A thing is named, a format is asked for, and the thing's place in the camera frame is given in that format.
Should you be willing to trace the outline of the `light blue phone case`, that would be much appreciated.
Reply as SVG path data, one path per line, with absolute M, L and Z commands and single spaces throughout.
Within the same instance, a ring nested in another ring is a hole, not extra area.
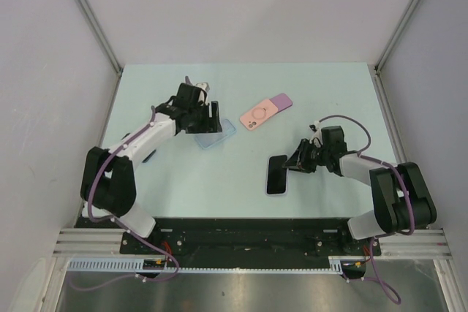
M 236 133 L 236 128 L 229 119 L 224 118 L 220 121 L 220 123 L 222 127 L 221 132 L 196 134 L 194 136 L 196 143 L 203 150 L 208 150 L 209 148 L 224 142 L 226 139 L 232 137 Z

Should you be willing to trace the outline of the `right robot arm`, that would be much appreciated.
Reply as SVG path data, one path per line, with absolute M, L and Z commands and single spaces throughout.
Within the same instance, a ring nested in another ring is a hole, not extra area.
M 283 168 L 313 173 L 324 167 L 330 173 L 356 180 L 371 189 L 373 209 L 350 218 L 347 230 L 337 236 L 345 254 L 355 254 L 364 239 L 396 233 L 411 235 L 437 220 L 437 209 L 419 166 L 397 165 L 350 151 L 340 126 L 311 126 L 312 138 L 302 139 Z

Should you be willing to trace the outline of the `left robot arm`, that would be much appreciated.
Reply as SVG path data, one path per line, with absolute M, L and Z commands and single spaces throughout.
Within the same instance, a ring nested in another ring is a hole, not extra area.
M 156 220 L 137 203 L 135 170 L 157 148 L 181 132 L 222 131 L 219 103 L 208 100 L 209 84 L 186 79 L 176 95 L 151 108 L 149 120 L 110 148 L 92 148 L 86 155 L 80 196 L 88 218 L 114 221 L 135 235 L 136 244 L 151 254 L 162 244 Z

